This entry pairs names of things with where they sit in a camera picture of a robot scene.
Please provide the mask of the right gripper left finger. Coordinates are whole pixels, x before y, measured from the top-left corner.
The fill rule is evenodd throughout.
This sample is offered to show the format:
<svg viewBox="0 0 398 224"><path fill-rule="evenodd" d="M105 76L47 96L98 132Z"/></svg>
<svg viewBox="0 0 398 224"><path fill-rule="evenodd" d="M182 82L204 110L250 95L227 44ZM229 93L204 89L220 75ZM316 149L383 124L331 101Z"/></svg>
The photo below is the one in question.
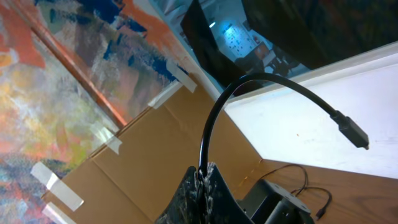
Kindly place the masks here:
<svg viewBox="0 0 398 224"><path fill-rule="evenodd" d="M170 203L155 224L200 224L196 168L187 169Z"/></svg>

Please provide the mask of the cardboard side panel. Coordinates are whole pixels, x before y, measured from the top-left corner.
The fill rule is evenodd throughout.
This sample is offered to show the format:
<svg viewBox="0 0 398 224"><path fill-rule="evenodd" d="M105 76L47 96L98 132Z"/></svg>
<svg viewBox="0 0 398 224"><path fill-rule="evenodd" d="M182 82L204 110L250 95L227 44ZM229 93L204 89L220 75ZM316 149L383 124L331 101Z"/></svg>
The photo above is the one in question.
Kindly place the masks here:
<svg viewBox="0 0 398 224"><path fill-rule="evenodd" d="M154 223L187 169L198 165L213 105L202 86L181 87L118 134L119 152L102 147L64 178L83 200L76 210L51 193L44 201L76 223Z"/></svg>

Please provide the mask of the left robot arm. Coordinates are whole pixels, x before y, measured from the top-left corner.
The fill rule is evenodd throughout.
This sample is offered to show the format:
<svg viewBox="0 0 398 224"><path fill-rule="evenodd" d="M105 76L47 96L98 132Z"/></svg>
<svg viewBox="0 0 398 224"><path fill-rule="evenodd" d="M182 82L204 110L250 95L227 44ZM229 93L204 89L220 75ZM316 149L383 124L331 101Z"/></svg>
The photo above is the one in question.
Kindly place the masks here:
<svg viewBox="0 0 398 224"><path fill-rule="evenodd" d="M258 180L238 204L255 224L315 223L301 200L264 179Z"/></svg>

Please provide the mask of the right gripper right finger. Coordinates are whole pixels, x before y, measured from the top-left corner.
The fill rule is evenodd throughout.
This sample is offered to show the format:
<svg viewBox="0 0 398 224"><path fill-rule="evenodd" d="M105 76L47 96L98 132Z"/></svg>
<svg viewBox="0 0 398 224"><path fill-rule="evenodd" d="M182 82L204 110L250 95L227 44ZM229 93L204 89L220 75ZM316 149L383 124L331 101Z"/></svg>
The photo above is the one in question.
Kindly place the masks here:
<svg viewBox="0 0 398 224"><path fill-rule="evenodd" d="M202 178L204 203L201 214L204 223L252 223L238 205L214 162L207 165L207 175Z"/></svg>

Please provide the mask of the colourful painted wall poster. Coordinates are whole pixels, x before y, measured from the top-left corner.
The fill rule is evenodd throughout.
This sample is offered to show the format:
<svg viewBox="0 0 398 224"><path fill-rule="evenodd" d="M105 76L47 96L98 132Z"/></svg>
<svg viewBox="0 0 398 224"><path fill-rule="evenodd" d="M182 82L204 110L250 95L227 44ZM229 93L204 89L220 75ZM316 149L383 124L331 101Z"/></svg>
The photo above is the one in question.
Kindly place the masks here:
<svg viewBox="0 0 398 224"><path fill-rule="evenodd" d="M42 162L59 177L200 70L149 1L1 2L1 222L49 223Z"/></svg>

